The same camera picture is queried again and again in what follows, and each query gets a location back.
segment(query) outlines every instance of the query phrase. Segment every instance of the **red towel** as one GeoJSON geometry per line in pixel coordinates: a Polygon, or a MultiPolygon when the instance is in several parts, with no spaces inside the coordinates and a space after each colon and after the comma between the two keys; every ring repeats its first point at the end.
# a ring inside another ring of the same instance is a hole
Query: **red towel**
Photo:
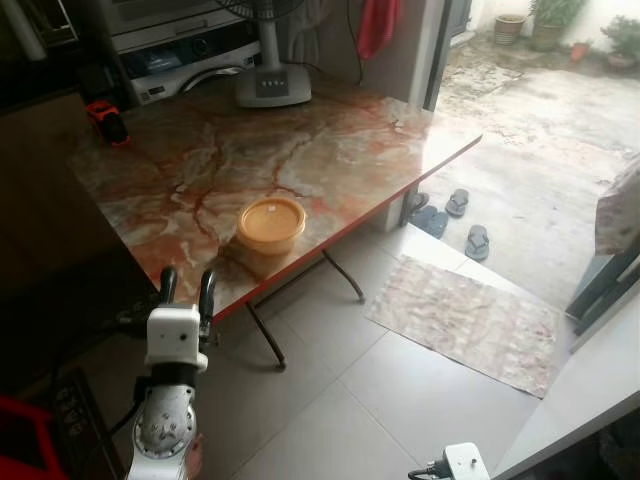
{"type": "Polygon", "coordinates": [[[402,10],[402,0],[365,0],[358,33],[360,58],[368,60],[391,41],[402,10]]]}

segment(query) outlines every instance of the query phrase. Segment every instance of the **electric fan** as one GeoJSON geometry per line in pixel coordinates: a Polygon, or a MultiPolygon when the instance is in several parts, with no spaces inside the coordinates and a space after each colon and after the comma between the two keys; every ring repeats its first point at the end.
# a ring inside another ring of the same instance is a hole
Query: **electric fan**
{"type": "Polygon", "coordinates": [[[236,101],[241,107],[281,107],[311,100],[309,74],[301,65],[283,65],[278,56],[276,19],[304,0],[217,0],[231,13],[258,23],[262,65],[237,76],[236,101]]]}

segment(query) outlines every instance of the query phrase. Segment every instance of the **container lid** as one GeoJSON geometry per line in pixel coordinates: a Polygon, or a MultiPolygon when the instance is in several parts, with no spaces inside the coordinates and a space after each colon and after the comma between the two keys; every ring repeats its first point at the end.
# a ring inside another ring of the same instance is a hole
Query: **container lid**
{"type": "Polygon", "coordinates": [[[294,200],[268,197],[245,208],[238,219],[242,234],[256,242],[279,242],[300,234],[305,213],[294,200]]]}

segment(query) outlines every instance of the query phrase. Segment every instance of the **potted plant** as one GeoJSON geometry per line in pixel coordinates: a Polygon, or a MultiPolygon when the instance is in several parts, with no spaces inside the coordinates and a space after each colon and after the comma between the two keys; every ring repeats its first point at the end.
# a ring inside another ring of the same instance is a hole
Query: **potted plant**
{"type": "Polygon", "coordinates": [[[526,17],[524,15],[498,15],[494,28],[494,39],[498,45],[511,45],[516,41],[526,17]]]}
{"type": "Polygon", "coordinates": [[[615,68],[630,68],[638,61],[640,22],[623,15],[616,16],[607,28],[600,29],[613,44],[607,59],[615,68]]]}
{"type": "Polygon", "coordinates": [[[586,0],[531,0],[530,14],[535,15],[531,46],[546,52],[553,49],[564,28],[578,14],[586,0]]]}
{"type": "Polygon", "coordinates": [[[571,47],[571,61],[573,63],[578,63],[582,61],[584,57],[589,53],[589,48],[593,40],[587,40],[586,42],[576,42],[571,47]]]}

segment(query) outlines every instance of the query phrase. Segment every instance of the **fan stand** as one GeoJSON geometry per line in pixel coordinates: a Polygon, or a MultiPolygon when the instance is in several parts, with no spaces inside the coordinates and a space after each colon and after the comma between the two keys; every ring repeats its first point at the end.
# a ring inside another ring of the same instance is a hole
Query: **fan stand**
{"type": "Polygon", "coordinates": [[[275,22],[258,22],[263,63],[237,76],[236,101],[246,108],[295,105],[311,100],[311,82],[301,65],[283,65],[278,57],[275,22]]]}

